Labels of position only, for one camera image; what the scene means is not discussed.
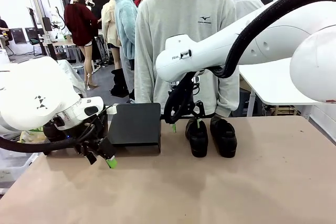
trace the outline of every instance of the black shorts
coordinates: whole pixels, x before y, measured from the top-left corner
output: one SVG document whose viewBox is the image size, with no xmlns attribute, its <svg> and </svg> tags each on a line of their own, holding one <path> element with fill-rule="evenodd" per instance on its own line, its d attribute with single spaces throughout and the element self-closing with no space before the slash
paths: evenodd
<svg viewBox="0 0 336 224">
<path fill-rule="evenodd" d="M 108 45 L 109 48 L 119 48 L 119 47 L 116 47 L 116 46 L 115 46 L 114 44 L 112 44 L 112 43 L 108 43 L 107 45 Z"/>
</svg>

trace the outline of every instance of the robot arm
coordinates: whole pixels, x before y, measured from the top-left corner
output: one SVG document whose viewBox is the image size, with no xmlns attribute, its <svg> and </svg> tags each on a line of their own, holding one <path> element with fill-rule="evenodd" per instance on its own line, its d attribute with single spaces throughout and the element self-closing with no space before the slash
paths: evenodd
<svg viewBox="0 0 336 224">
<path fill-rule="evenodd" d="M 186 82 L 186 78 L 209 69 L 219 78 L 228 78 L 237 65 L 258 64 L 292 56 L 291 76 L 296 87 L 308 97 L 322 102 L 336 100 L 336 90 L 316 92 L 324 88 L 322 80 L 336 78 L 335 53 L 330 49 L 336 38 L 336 0 L 278 0 L 243 17 L 207 39 L 194 42 L 188 35 L 166 41 L 165 51 L 156 60 L 158 76 L 167 81 Z M 313 83 L 306 76 L 317 78 Z M 186 88 L 176 87 L 168 99 L 166 117 L 181 112 L 185 100 L 176 97 Z M 174 123 L 178 117 L 166 120 Z"/>
</svg>

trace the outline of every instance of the dark red sweater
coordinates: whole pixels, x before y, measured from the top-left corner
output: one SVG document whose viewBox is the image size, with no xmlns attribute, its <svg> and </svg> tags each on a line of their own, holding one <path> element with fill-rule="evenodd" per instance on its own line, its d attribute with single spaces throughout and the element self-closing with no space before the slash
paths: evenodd
<svg viewBox="0 0 336 224">
<path fill-rule="evenodd" d="M 85 46 L 98 36 L 98 20 L 83 4 L 69 4 L 64 12 L 65 24 L 72 33 L 73 43 Z"/>
</svg>

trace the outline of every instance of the sweatshirt logo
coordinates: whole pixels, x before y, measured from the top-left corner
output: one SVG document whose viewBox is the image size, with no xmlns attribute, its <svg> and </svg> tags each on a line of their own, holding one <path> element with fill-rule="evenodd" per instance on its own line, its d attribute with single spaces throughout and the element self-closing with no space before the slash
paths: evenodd
<svg viewBox="0 0 336 224">
<path fill-rule="evenodd" d="M 208 18 L 210 18 L 210 16 L 209 17 L 200 17 L 202 20 L 201 21 L 198 21 L 198 23 L 203 23 L 203 24 L 212 24 L 212 22 L 207 22 L 206 20 L 208 19 Z"/>
</svg>

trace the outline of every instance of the pair of black shoes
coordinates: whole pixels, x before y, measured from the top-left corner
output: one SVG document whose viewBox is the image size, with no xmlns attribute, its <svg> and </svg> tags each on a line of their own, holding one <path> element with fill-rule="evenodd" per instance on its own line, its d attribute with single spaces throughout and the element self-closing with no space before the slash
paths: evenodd
<svg viewBox="0 0 336 224">
<path fill-rule="evenodd" d="M 205 123 L 191 118 L 185 130 L 185 136 L 190 142 L 191 152 L 195 157 L 205 157 L 208 150 L 208 134 Z M 211 135 L 217 150 L 222 157 L 232 158 L 236 155 L 237 138 L 235 129 L 226 120 L 217 116 L 211 119 Z"/>
</svg>

